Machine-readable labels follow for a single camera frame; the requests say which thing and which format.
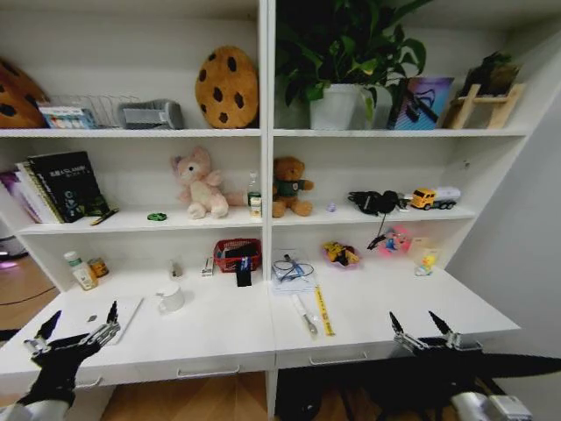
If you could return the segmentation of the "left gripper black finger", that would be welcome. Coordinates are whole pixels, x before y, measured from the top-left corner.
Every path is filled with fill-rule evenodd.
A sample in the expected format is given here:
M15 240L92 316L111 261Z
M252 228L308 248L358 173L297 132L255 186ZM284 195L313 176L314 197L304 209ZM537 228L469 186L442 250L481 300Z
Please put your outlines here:
M25 348L35 357L49 350L47 340L51 337L58 320L61 310L56 311L45 323L41 325L36 335L32 339L24 341Z
M100 347L103 347L113 340L120 330L121 327L118 323L117 301L114 301L110 307L106 322L90 333L87 338L87 344L98 344Z

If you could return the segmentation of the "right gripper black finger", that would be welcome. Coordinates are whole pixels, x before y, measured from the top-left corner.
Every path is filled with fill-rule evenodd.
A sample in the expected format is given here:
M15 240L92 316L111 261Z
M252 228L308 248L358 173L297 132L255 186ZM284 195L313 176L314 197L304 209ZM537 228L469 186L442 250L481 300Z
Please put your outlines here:
M394 341L412 353L422 351L423 342L406 333L392 311L389 312L389 317L391 320L391 326L394 330Z
M470 339L458 332L454 332L447 323L434 312L429 311L429 314L437 326L437 329L444 335L445 344L448 348L460 352L482 350L482 345L476 339Z

